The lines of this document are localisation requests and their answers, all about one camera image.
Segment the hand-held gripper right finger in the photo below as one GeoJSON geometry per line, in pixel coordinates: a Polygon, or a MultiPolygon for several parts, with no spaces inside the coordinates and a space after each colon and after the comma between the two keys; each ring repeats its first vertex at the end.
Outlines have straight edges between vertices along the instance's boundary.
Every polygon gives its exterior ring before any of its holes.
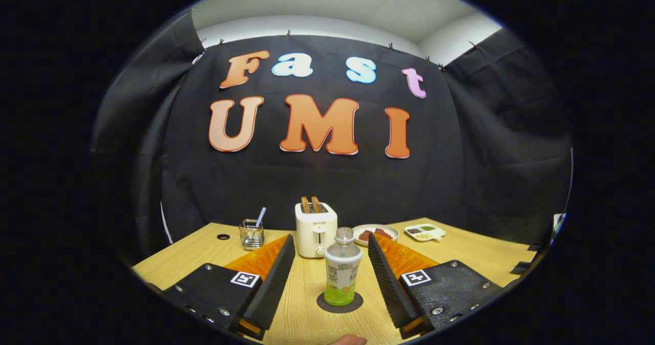
{"type": "Polygon", "coordinates": [[[400,243],[373,234],[368,256],[384,303],[401,338],[440,331],[500,293],[466,264],[438,264],[400,243]]]}

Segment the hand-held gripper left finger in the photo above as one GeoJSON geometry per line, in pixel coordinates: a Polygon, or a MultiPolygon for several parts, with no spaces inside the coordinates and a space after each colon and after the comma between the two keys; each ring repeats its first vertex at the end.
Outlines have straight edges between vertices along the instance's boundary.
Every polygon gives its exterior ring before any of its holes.
{"type": "Polygon", "coordinates": [[[226,266],[202,264],[161,294],[215,328],[262,340],[271,328],[295,252],[288,234],[226,266]]]}

